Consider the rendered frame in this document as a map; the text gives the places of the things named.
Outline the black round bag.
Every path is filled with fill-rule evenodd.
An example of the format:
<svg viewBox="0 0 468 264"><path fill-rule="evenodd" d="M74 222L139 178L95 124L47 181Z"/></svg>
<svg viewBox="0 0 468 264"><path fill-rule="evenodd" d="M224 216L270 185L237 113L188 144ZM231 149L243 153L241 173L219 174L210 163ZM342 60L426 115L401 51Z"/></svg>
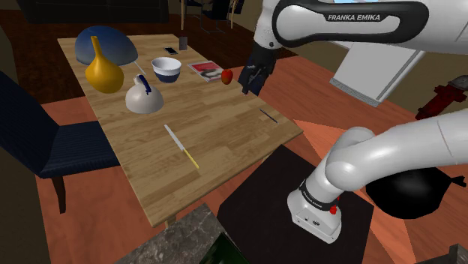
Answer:
<svg viewBox="0 0 468 264"><path fill-rule="evenodd" d="M365 187L378 208L394 218L411 220L435 212L449 186L467 186L462 175L451 177L436 167L413 169L377 179Z"/></svg>

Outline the red and white book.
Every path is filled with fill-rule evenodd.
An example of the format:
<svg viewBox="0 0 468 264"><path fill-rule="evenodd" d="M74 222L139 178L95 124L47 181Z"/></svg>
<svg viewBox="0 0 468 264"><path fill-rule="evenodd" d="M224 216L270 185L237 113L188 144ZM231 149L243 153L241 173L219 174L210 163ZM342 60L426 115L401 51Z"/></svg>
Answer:
<svg viewBox="0 0 468 264"><path fill-rule="evenodd" d="M213 61L200 61L194 62L187 65L200 77L202 77L207 83L221 79L222 67L214 63Z"/></svg>

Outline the dark blue chair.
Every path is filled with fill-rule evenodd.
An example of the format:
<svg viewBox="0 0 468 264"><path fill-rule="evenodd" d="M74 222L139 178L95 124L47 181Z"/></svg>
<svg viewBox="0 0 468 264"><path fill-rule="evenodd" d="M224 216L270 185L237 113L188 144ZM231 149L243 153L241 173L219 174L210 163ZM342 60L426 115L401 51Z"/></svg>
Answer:
<svg viewBox="0 0 468 264"><path fill-rule="evenodd" d="M0 147L41 179L51 179L60 213L66 212L64 177L119 165L98 121L59 125L0 71Z"/></svg>

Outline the red fire hydrant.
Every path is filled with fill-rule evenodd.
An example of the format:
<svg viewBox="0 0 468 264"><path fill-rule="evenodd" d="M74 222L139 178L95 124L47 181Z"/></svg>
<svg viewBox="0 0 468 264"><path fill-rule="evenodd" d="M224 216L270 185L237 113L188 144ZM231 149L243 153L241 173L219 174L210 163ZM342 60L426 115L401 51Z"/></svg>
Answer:
<svg viewBox="0 0 468 264"><path fill-rule="evenodd" d="M464 92L468 91L468 75L456 77L447 85L438 85L433 91L436 95L418 109L416 120L438 116L451 103L465 101L467 96Z"/></svg>

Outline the blue pen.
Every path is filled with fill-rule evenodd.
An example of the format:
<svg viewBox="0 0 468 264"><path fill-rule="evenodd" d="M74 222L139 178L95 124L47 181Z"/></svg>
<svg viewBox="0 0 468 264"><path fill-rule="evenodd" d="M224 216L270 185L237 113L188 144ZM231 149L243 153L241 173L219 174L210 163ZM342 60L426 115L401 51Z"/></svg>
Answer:
<svg viewBox="0 0 468 264"><path fill-rule="evenodd" d="M261 111L264 115L266 115L267 117L269 117L269 118L270 118L273 122L275 122L276 124L279 124L278 121L277 121L275 118L273 118L271 115L269 115L265 110L259 108L259 111Z"/></svg>

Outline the white bowl with blue base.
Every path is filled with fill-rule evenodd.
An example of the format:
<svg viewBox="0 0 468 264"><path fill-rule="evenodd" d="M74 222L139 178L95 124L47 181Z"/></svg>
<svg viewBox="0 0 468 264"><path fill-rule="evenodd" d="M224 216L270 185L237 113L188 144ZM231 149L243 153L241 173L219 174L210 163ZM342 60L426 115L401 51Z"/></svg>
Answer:
<svg viewBox="0 0 468 264"><path fill-rule="evenodd" d="M170 57L158 57L151 61L156 77L162 83L174 83L180 75L182 63Z"/></svg>

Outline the dark green box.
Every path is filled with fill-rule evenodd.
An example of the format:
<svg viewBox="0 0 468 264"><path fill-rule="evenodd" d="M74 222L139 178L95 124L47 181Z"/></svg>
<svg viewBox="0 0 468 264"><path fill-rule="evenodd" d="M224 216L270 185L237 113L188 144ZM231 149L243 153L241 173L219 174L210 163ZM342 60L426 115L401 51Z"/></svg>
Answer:
<svg viewBox="0 0 468 264"><path fill-rule="evenodd" d="M199 264L250 264L225 232L209 248Z"/></svg>

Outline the dark wooden chair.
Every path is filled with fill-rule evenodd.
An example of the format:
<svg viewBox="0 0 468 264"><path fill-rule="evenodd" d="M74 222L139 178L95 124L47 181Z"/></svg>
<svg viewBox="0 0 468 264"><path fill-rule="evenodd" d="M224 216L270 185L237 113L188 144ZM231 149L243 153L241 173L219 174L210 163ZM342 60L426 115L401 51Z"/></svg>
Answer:
<svg viewBox="0 0 468 264"><path fill-rule="evenodd" d="M199 15L194 15L199 19L200 28L210 34L223 31L218 28L219 21L226 21L233 27L233 17L241 14L245 0L179 0L181 3L181 27L184 28L184 20L188 7L200 8ZM203 26L203 18L206 17L215 22L215 30L207 30Z"/></svg>

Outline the black robot stand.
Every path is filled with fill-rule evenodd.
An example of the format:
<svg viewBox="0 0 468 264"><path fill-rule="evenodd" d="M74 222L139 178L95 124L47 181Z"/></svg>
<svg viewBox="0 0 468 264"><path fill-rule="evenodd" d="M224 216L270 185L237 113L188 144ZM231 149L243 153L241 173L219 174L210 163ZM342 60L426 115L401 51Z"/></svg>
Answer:
<svg viewBox="0 0 468 264"><path fill-rule="evenodd" d="M362 264L374 207L360 196L341 194L332 244L293 223L287 196L314 168L280 145L220 205L218 220L250 264Z"/></svg>

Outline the grey marble block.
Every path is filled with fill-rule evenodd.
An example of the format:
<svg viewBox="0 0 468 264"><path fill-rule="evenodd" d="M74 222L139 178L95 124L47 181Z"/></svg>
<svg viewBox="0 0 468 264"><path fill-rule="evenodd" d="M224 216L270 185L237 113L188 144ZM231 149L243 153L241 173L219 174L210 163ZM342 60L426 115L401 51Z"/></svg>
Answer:
<svg viewBox="0 0 468 264"><path fill-rule="evenodd" d="M223 231L210 208L202 204L115 264L198 264Z"/></svg>

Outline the yellow vase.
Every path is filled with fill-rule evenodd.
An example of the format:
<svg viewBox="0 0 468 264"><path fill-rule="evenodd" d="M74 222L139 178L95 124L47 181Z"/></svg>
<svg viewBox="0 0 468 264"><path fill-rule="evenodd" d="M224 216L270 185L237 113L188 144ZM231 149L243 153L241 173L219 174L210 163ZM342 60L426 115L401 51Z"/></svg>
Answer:
<svg viewBox="0 0 468 264"><path fill-rule="evenodd" d="M121 89L124 82L122 69L107 59L101 50L97 36L91 36L94 47L94 59L85 69L85 77L89 84L99 92L115 93Z"/></svg>

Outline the large blue dome bowl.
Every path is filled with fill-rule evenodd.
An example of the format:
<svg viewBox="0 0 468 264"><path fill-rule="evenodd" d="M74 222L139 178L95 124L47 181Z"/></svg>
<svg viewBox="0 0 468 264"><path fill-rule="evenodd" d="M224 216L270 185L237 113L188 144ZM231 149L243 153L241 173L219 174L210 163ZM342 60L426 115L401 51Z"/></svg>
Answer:
<svg viewBox="0 0 468 264"><path fill-rule="evenodd" d="M103 55L118 66L138 59L137 49L127 35L109 26L95 25L81 31L75 41L76 60L84 65L90 65L95 58L91 36L97 37Z"/></svg>

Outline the wooden table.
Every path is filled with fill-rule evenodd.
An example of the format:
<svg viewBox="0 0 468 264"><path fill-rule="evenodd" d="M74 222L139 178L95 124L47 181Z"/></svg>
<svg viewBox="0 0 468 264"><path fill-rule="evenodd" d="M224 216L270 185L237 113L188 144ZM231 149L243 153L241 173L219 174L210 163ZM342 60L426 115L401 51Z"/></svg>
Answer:
<svg viewBox="0 0 468 264"><path fill-rule="evenodd" d="M151 114L133 113L125 105L126 91L141 73L135 64L122 68L120 91L104 94L87 81L86 68L75 56L74 39L62 38L59 45L153 227L171 221L178 212L302 132L261 98L243 94L237 82L224 85L198 76L188 67L203 60L194 49L178 53L182 67L175 82L160 82L151 62L166 55L164 47L179 45L176 36L134 35L131 41L146 79L163 96L163 107ZM199 169L164 125L178 137Z"/></svg>

